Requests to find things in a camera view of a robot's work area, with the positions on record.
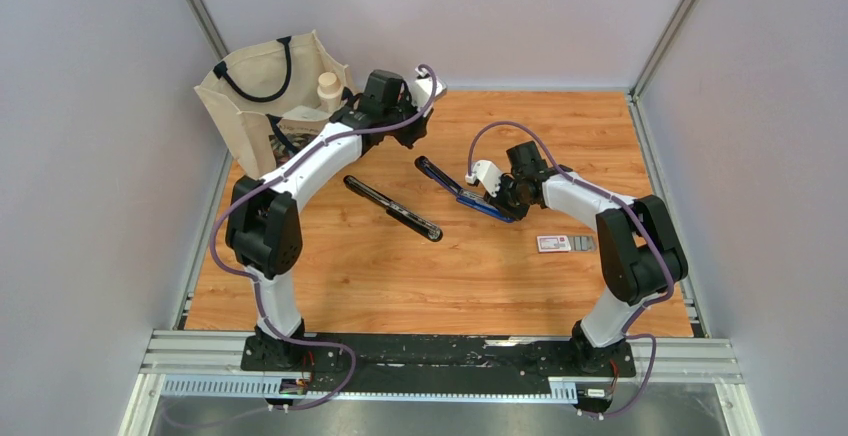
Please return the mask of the blue tape dispenser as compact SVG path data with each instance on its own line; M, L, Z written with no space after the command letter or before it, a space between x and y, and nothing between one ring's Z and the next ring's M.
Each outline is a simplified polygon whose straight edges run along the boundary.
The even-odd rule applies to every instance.
M514 222L513 218L503 214L495 206L488 203L480 194L464 189L461 185L433 164L426 156L419 156L414 161L415 167L428 178L437 182L442 188L451 193L457 202L506 223Z

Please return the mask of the red white staple box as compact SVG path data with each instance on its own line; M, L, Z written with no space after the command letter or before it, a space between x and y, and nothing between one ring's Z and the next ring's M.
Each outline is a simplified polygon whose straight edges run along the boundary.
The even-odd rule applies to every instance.
M536 238L539 253L570 252L572 245L568 236L543 235Z

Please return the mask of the black stapler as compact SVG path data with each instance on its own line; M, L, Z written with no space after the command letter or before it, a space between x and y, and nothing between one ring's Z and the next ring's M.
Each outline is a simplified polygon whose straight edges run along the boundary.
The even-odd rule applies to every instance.
M439 242L442 239L443 232L438 225L423 218L417 213L414 213L383 193L366 185L354 176L346 175L343 178L343 183L349 190L382 207L393 219L412 229L429 241Z

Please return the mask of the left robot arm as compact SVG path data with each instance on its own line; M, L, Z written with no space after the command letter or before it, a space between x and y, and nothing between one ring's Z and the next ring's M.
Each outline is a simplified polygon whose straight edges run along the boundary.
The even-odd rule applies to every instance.
M365 89L329 118L319 135L281 167L234 186L222 218L225 243L254 290L258 318L255 356L284 371L307 358L304 320L296 303L293 268L302 250L300 214L338 172L362 158L385 137L411 148L427 133L434 103L446 84L427 65L412 82L374 70Z

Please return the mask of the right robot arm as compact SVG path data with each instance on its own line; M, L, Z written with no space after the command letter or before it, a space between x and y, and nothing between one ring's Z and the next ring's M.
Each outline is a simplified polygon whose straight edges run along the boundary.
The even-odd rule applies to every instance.
M570 359L579 372L604 368L627 330L650 306L671 298L689 265L666 203L597 186L572 169L548 163L533 141L507 150L510 169L479 160L470 177L500 213L523 219L537 205L564 213L596 234L605 288L587 316L572 328Z

